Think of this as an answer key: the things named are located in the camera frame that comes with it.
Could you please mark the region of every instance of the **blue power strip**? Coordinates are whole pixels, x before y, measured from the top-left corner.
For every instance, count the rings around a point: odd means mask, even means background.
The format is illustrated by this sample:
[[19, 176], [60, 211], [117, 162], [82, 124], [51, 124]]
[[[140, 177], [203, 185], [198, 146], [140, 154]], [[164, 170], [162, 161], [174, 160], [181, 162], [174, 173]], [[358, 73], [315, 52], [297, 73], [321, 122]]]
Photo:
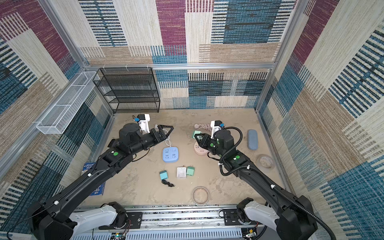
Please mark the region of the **blue power strip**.
[[177, 162], [179, 159], [179, 150], [177, 147], [166, 147], [163, 149], [164, 162]]

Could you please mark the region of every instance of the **round pink power strip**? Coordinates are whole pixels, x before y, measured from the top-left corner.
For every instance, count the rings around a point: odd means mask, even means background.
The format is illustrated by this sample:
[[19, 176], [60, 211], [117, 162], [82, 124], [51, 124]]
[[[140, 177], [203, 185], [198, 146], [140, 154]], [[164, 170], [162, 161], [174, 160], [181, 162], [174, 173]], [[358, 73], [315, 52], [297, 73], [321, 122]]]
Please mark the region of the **round pink power strip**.
[[200, 147], [199, 144], [198, 144], [197, 142], [195, 142], [195, 145], [194, 145], [193, 147], [194, 147], [194, 149], [195, 149], [195, 153], [196, 153], [197, 155], [200, 155], [200, 156], [204, 156], [204, 155], [206, 155], [206, 154], [209, 152], [208, 150], [206, 150], [206, 149]]

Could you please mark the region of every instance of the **beige tabletop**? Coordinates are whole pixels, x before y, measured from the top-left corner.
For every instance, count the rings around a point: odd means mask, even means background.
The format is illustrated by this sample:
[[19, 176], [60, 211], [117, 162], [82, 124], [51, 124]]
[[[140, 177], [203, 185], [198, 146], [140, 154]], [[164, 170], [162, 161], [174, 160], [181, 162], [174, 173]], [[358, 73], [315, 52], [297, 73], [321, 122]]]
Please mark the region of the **beige tabletop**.
[[[101, 205], [108, 202], [118, 202], [121, 205], [183, 205], [193, 204], [192, 192], [197, 186], [208, 189], [210, 198], [207, 204], [237, 204], [247, 197], [259, 203], [263, 198], [247, 183], [233, 174], [224, 177], [220, 174], [217, 161], [207, 156], [199, 156], [194, 152], [195, 139], [192, 139], [195, 123], [210, 123], [212, 120], [221, 120], [227, 127], [235, 126], [243, 132], [243, 140], [238, 150], [246, 154], [253, 162], [260, 154], [271, 156], [260, 123], [253, 109], [196, 109], [196, 110], [160, 110], [159, 113], [150, 113], [149, 127], [155, 124], [172, 125], [174, 130], [170, 135], [172, 146], [179, 149], [179, 160], [175, 163], [165, 163], [162, 160], [162, 150], [167, 147], [164, 142], [151, 148], [148, 155], [137, 162], [128, 164], [119, 174], [106, 181], [103, 195], [89, 196], [81, 204]], [[132, 114], [117, 114], [113, 129], [107, 143], [112, 138], [119, 137], [119, 130], [132, 121]], [[258, 133], [258, 149], [253, 151], [247, 147], [247, 131], [255, 129]], [[231, 130], [234, 141], [237, 142], [239, 134]], [[195, 168], [193, 176], [186, 179], [177, 179], [177, 167]], [[168, 187], [161, 183], [159, 173], [166, 170], [167, 181], [175, 184]], [[274, 182], [281, 185], [278, 170], [275, 167], [266, 173]]]

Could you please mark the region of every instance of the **white mesh basket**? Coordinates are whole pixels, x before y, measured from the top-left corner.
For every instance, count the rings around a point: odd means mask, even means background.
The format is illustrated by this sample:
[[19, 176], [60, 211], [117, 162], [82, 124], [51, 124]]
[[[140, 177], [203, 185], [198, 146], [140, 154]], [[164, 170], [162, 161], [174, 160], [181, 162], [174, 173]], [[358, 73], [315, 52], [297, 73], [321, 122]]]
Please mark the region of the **white mesh basket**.
[[44, 134], [63, 134], [99, 80], [96, 72], [82, 72], [37, 125]]

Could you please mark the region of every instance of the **black wire rack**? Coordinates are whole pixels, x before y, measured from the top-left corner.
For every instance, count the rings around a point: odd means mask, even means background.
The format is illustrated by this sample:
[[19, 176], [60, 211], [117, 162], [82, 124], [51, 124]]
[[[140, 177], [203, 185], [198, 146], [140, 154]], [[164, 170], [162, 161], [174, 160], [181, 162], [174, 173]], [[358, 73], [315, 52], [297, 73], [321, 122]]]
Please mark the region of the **black wire rack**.
[[93, 80], [114, 113], [159, 112], [160, 98], [152, 68], [100, 68]]

